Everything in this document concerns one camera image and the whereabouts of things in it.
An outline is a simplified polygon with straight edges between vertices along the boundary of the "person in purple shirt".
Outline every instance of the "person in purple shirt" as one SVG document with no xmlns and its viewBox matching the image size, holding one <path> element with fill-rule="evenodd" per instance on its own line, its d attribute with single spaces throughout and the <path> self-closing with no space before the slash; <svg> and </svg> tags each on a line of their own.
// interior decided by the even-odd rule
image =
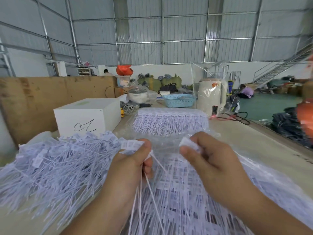
<svg viewBox="0 0 313 235">
<path fill-rule="evenodd" d="M 249 99 L 253 97 L 253 90 L 250 87 L 246 87 L 245 84 L 240 85 L 240 92 L 237 94 L 240 98 Z"/>
</svg>

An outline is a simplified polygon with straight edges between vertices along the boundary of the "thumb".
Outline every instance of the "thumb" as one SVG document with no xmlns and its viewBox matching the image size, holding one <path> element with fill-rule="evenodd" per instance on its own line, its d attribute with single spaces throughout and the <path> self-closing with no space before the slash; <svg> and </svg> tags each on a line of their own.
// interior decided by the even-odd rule
<svg viewBox="0 0 313 235">
<path fill-rule="evenodd" d="M 210 165 L 201 154 L 197 153 L 195 150 L 188 146 L 181 146 L 179 149 L 180 154 L 190 162 L 191 166 L 197 171 L 198 175 L 203 178 L 208 174 L 216 172 L 216 168 Z"/>
<path fill-rule="evenodd" d="M 151 151 L 151 142 L 149 140 L 140 140 L 145 143 L 132 155 L 137 165 L 141 165 L 148 157 Z"/>
</svg>

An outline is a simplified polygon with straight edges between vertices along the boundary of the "green mark on box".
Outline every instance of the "green mark on box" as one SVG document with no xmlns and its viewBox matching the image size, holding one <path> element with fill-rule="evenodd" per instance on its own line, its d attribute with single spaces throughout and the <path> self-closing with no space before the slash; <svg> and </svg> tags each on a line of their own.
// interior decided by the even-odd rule
<svg viewBox="0 0 313 235">
<path fill-rule="evenodd" d="M 77 103 L 76 105 L 77 106 L 82 106 L 82 105 L 86 105 L 86 104 L 88 104 L 89 102 L 80 102 L 80 103 Z"/>
</svg>

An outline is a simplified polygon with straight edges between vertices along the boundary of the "electric kettle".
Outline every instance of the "electric kettle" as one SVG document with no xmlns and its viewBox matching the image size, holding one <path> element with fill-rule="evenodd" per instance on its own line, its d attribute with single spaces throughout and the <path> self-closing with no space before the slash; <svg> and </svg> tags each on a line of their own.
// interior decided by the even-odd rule
<svg viewBox="0 0 313 235">
<path fill-rule="evenodd" d="M 228 83 L 217 78 L 200 80 L 197 109 L 208 116 L 217 115 L 226 105 Z"/>
</svg>

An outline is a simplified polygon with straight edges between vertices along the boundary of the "hand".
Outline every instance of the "hand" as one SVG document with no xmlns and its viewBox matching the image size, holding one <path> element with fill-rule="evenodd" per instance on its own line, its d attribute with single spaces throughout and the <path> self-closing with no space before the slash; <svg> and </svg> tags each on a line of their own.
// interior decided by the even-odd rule
<svg viewBox="0 0 313 235">
<path fill-rule="evenodd" d="M 152 158 L 146 160 L 151 151 L 151 142 L 147 139 L 138 141 L 145 143 L 133 155 L 115 155 L 100 193 L 103 201 L 109 201 L 110 211 L 118 213 L 119 218 L 125 218 L 125 221 L 131 213 L 141 177 L 145 181 L 144 173 L 148 178 L 153 176 Z"/>
<path fill-rule="evenodd" d="M 203 153 L 188 146 L 181 146 L 180 153 L 197 171 L 205 190 L 215 201 L 236 212 L 247 200 L 263 196 L 228 144 L 204 132 L 196 133 L 190 139 L 202 148 Z"/>
</svg>

